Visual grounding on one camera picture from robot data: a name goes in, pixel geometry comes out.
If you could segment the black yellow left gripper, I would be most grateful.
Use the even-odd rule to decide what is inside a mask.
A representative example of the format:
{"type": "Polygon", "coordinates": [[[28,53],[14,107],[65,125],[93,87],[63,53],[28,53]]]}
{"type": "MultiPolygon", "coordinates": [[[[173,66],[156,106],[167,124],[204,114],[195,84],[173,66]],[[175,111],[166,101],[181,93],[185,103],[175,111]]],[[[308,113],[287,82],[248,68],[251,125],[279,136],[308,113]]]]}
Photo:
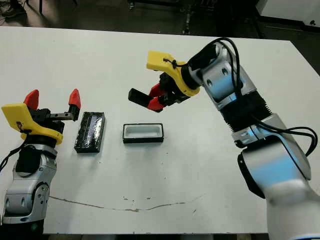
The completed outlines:
{"type": "Polygon", "coordinates": [[[69,109],[63,113],[51,113],[47,108],[38,109],[39,90],[34,89],[23,103],[6,104],[2,112],[11,128],[21,133],[21,138],[45,136],[59,145],[63,141],[63,121],[77,121],[81,109],[80,93],[75,88],[69,96],[69,109]]]}

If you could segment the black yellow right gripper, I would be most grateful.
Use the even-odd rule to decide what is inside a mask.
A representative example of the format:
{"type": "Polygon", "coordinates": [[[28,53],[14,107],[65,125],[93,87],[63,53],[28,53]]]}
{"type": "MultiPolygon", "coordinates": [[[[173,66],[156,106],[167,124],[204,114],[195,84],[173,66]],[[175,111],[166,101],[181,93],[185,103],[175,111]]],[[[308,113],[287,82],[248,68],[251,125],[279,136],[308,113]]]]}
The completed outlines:
{"type": "Polygon", "coordinates": [[[200,91],[200,85],[191,77],[188,64],[176,61],[169,53],[149,51],[146,68],[161,72],[159,83],[148,94],[152,97],[147,105],[151,111],[161,112],[166,105],[181,103],[200,91]]]}

